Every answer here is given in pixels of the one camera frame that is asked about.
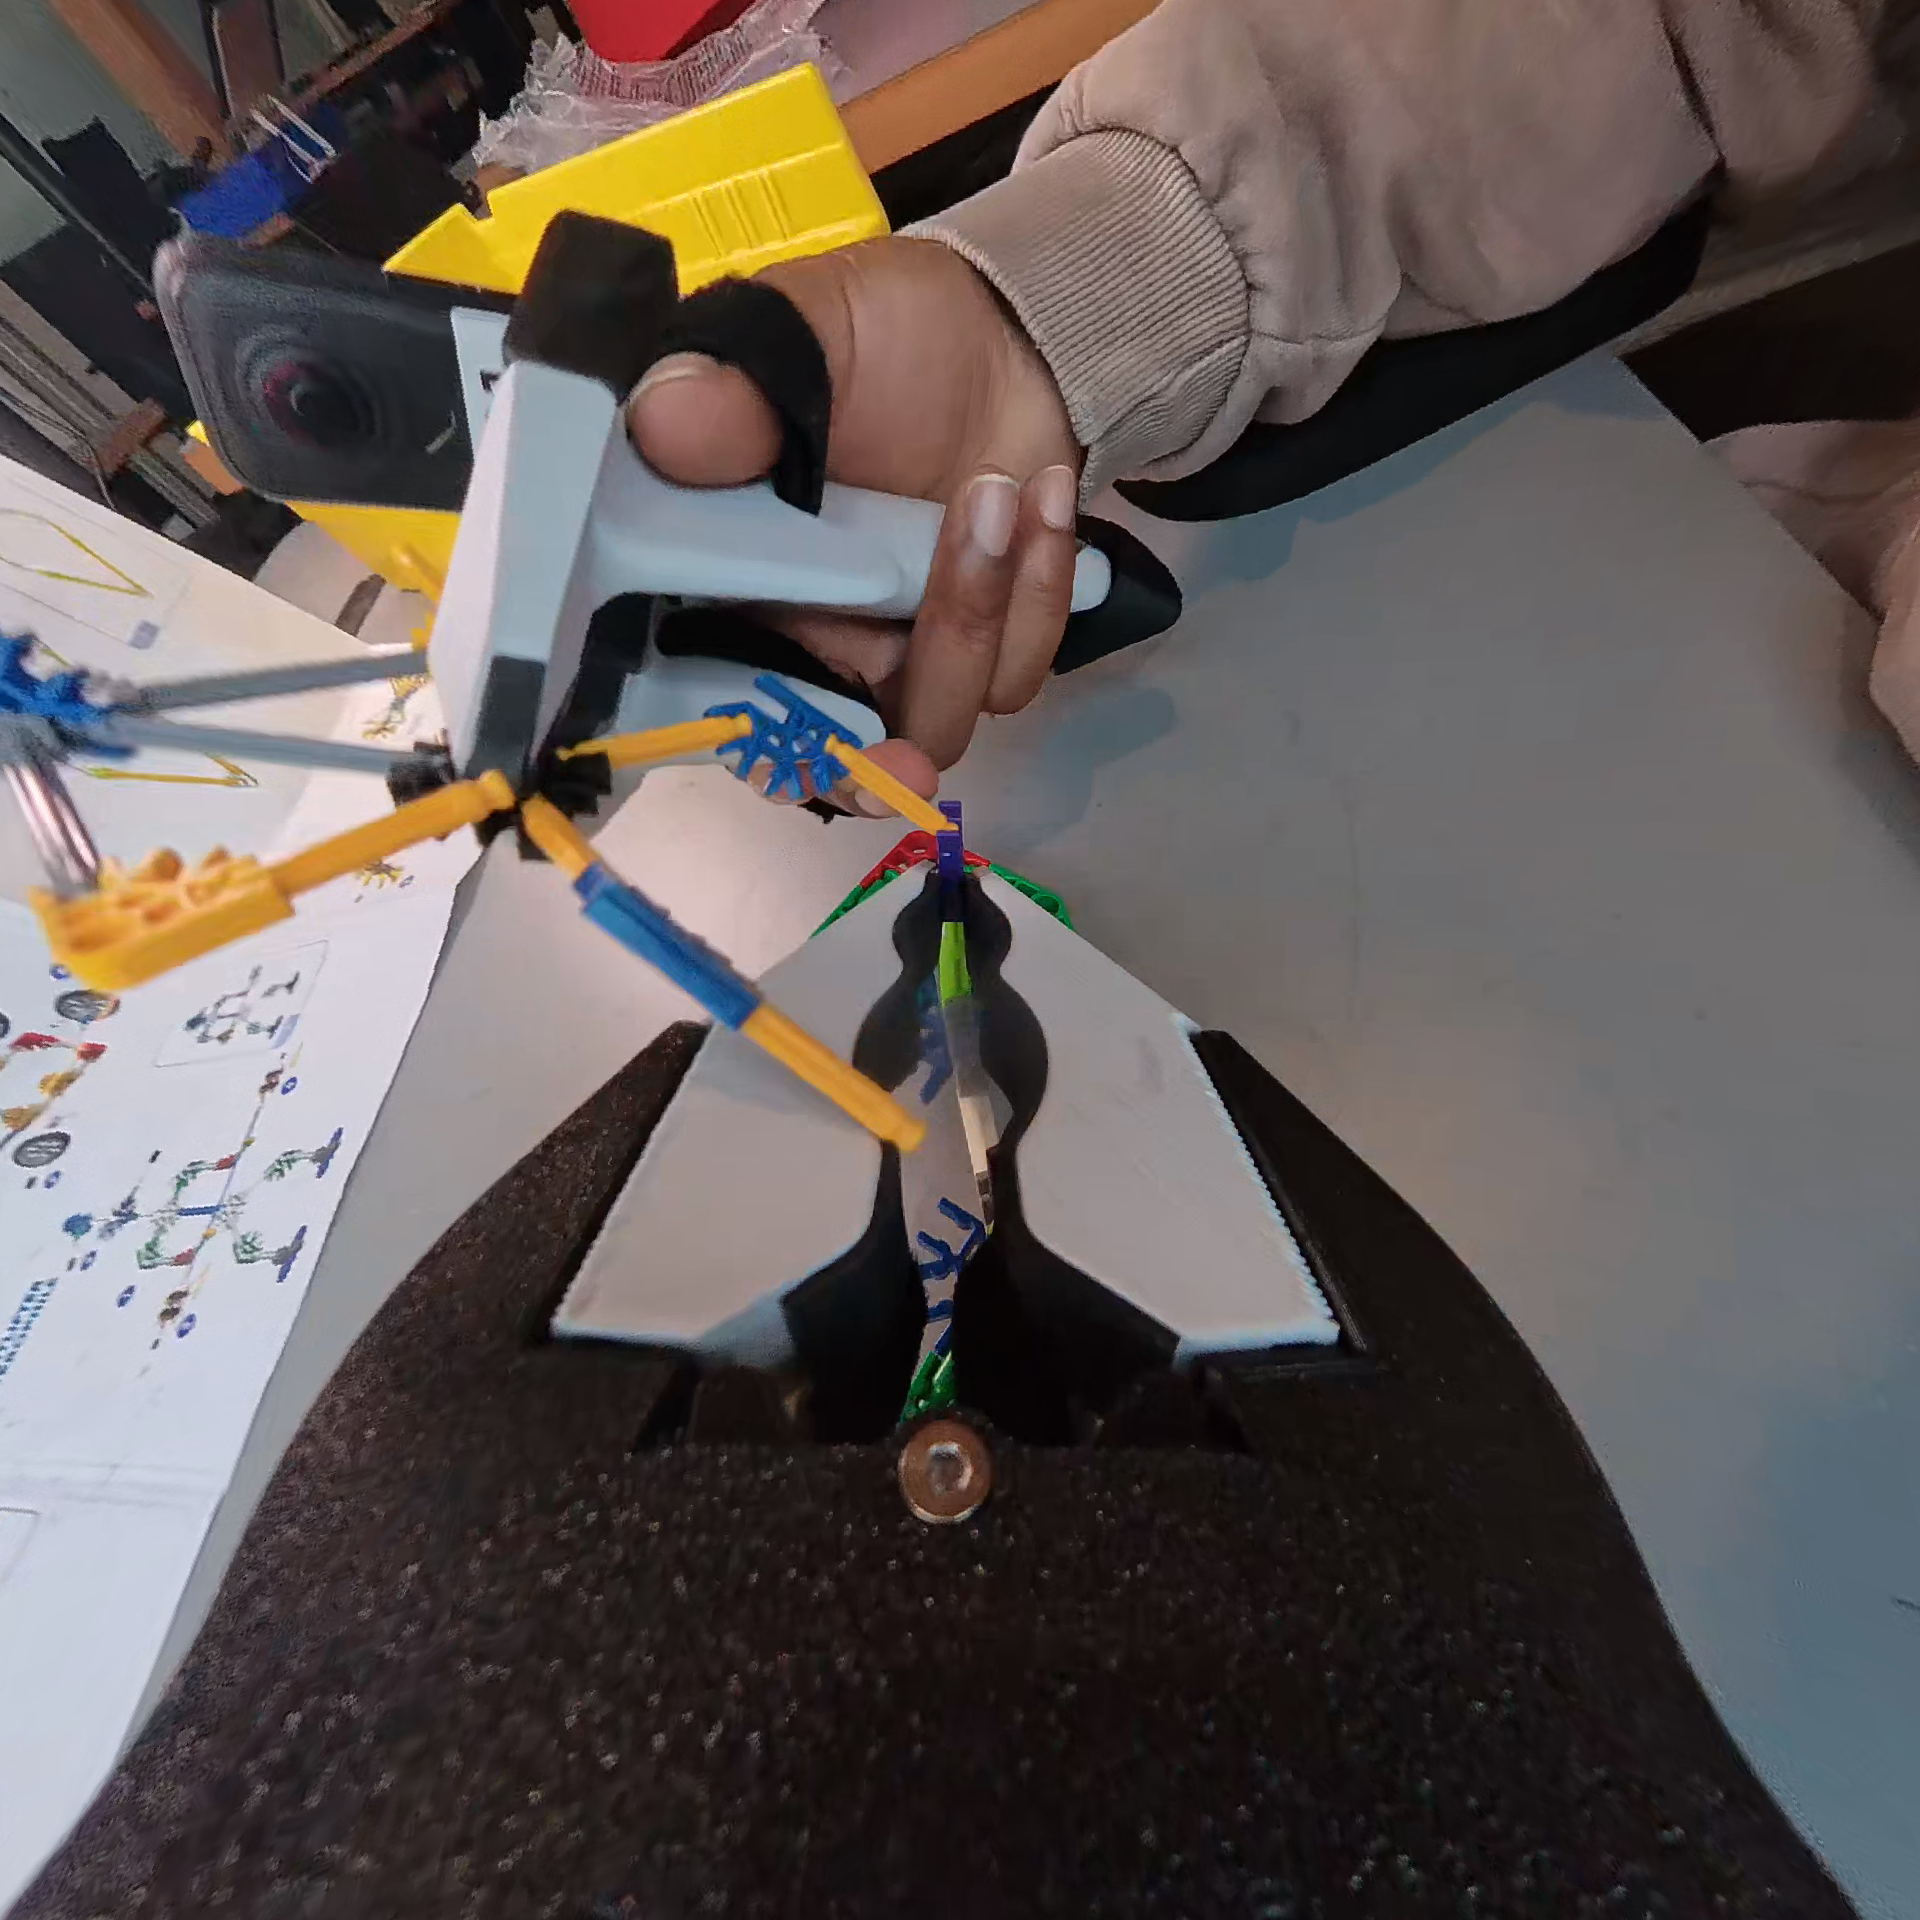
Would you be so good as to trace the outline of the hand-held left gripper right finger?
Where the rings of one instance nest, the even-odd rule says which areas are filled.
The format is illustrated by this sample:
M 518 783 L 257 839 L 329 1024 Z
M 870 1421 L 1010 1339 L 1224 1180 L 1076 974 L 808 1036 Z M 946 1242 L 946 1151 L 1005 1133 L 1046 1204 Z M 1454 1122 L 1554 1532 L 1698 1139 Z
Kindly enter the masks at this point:
M 1196 1024 L 1029 900 L 975 902 L 1013 1124 L 992 1247 L 1056 1352 L 1335 1349 L 1337 1314 Z

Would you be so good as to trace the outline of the clear plastic bag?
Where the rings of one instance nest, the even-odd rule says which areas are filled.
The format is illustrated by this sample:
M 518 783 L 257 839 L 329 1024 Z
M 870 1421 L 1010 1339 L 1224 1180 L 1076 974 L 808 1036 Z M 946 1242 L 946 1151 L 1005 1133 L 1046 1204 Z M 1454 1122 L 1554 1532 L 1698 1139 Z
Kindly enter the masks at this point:
M 512 100 L 482 111 L 460 168 L 470 180 L 528 175 L 804 63 L 832 77 L 834 56 L 813 30 L 823 7 L 748 5 L 735 23 L 663 61 L 620 63 L 567 34 L 540 38 Z

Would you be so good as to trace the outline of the white folded instruction booklet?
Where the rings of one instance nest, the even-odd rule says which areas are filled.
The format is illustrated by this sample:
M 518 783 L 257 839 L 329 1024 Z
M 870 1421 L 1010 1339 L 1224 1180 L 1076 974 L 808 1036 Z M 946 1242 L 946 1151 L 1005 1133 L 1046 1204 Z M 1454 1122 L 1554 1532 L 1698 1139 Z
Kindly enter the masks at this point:
M 441 743 L 401 650 L 184 720 L 210 743 L 57 766 L 95 850 L 206 877 L 229 852 L 238 879 L 318 848 L 345 864 L 125 988 L 47 947 L 5 799 L 5 1906 L 133 1735 L 478 852 L 465 824 L 386 829 L 381 764 Z

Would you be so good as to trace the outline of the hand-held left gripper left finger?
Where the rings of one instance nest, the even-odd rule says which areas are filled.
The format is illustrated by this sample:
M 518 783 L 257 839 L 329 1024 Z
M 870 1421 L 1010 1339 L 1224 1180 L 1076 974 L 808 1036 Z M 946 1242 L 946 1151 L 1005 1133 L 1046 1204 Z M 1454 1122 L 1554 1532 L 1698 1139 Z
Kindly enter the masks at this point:
M 894 1140 L 714 1021 L 549 1328 L 660 1352 L 911 1352 Z

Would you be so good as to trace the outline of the person's right hand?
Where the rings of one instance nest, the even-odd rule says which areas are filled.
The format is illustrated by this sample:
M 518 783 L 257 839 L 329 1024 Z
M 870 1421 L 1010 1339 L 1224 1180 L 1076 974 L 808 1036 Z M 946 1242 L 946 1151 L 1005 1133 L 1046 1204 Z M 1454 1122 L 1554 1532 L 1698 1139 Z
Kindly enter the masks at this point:
M 916 620 L 750 608 L 887 726 L 870 758 L 935 799 L 984 716 L 1041 690 L 1072 611 L 1082 450 L 1046 364 L 975 270 L 881 238 L 757 276 L 806 322 L 832 381 L 828 478 L 944 507 Z

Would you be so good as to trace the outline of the yellow plastic bin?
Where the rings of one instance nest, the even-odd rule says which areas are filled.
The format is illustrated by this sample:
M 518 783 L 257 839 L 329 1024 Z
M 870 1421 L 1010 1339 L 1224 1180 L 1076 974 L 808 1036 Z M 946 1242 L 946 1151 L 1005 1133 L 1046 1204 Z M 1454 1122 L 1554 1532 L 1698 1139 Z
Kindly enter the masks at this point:
M 381 262 L 420 280 L 512 298 L 561 211 L 665 238 L 686 295 L 888 231 L 824 79 L 799 63 L 497 186 L 479 211 L 446 208 Z

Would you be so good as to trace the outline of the person's beige clothing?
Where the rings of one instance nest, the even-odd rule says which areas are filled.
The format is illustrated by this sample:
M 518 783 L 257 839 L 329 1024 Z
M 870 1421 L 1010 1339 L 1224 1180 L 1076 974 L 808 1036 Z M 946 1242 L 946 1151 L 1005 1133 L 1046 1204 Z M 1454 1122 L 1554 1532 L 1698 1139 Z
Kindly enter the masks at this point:
M 1709 453 L 1877 620 L 1866 690 L 1917 758 L 1917 418 L 1757 423 Z

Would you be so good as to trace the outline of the colourful toy rod model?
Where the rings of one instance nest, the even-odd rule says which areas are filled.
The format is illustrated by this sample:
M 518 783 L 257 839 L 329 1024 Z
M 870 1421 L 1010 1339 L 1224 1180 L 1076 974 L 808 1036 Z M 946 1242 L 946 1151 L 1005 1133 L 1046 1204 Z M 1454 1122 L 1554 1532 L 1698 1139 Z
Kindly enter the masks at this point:
M 956 816 L 940 822 L 927 799 L 877 767 L 853 736 L 786 682 L 760 674 L 754 685 L 758 700 L 718 703 L 687 723 L 567 746 L 559 749 L 559 767 L 610 774 L 712 751 L 734 754 L 740 778 L 762 760 L 774 797 L 820 799 L 837 779 L 847 779 L 909 820 L 927 852 L 948 868 L 944 842 L 952 837 Z M 184 864 L 180 854 L 158 850 L 125 868 L 98 860 L 85 831 L 77 831 L 77 874 L 30 890 L 30 908 L 50 955 L 92 989 L 128 989 L 290 919 L 298 895 L 369 861 L 463 827 L 504 820 L 565 874 L 589 923 L 673 981 L 712 1021 L 743 1032 L 877 1140 L 900 1150 L 921 1144 L 922 1120 L 908 1118 L 869 1075 L 772 1007 L 722 952 L 620 877 L 550 797 L 520 790 L 503 772 L 457 779 L 420 754 L 397 757 L 391 771 L 404 787 L 418 783 L 420 790 L 383 819 L 335 831 L 282 860 L 260 861 L 213 850 L 204 861 Z

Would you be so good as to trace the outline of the person's right forearm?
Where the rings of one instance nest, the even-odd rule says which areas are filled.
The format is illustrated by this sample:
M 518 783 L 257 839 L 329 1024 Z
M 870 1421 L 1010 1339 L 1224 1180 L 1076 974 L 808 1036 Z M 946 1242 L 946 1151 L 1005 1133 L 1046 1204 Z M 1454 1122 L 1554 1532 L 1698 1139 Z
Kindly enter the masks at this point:
M 1184 475 L 1383 339 L 1554 304 L 1717 175 L 1847 163 L 1887 42 L 1887 5 L 1159 5 L 918 235 L 1013 309 L 1093 488 Z

